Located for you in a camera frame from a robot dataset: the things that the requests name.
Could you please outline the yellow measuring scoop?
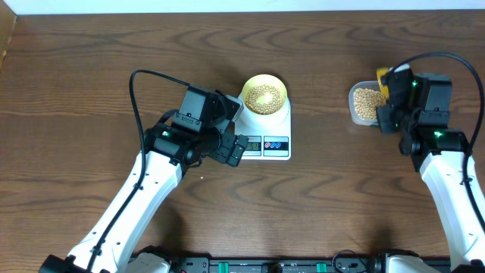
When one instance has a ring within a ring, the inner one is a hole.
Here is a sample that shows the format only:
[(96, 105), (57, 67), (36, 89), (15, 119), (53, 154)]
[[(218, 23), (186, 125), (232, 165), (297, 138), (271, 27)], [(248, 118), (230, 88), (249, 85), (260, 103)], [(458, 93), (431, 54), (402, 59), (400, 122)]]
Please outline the yellow measuring scoop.
[(385, 100), (388, 100), (390, 98), (388, 86), (384, 83), (384, 80), (383, 80), (383, 77), (387, 74), (388, 71), (389, 71), (388, 67), (380, 67), (376, 69), (376, 75), (377, 75), (377, 81), (380, 88), (380, 93), (385, 98)]

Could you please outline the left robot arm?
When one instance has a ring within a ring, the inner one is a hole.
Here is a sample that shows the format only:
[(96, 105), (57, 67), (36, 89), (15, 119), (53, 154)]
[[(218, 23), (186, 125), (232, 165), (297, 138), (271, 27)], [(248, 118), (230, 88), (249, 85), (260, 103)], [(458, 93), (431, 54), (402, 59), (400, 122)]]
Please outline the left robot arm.
[(124, 185), (94, 228), (66, 258), (50, 255), (41, 272), (168, 272), (171, 263), (154, 253), (133, 257), (159, 206), (189, 168), (209, 157), (236, 167), (248, 139), (228, 131), (243, 103), (191, 86), (178, 110), (164, 114), (142, 134), (142, 148)]

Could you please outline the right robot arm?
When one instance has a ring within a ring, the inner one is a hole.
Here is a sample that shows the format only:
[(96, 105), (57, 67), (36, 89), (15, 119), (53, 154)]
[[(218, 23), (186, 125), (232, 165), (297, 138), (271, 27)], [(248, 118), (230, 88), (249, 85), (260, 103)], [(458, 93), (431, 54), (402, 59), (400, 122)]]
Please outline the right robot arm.
[(377, 71), (386, 104), (376, 109), (381, 133), (401, 133), (399, 151), (411, 158), (427, 185), (445, 231), (452, 272), (484, 270), (484, 230), (478, 213), (484, 196), (477, 183), (471, 144), (448, 127), (452, 81), (414, 74), (408, 65)]

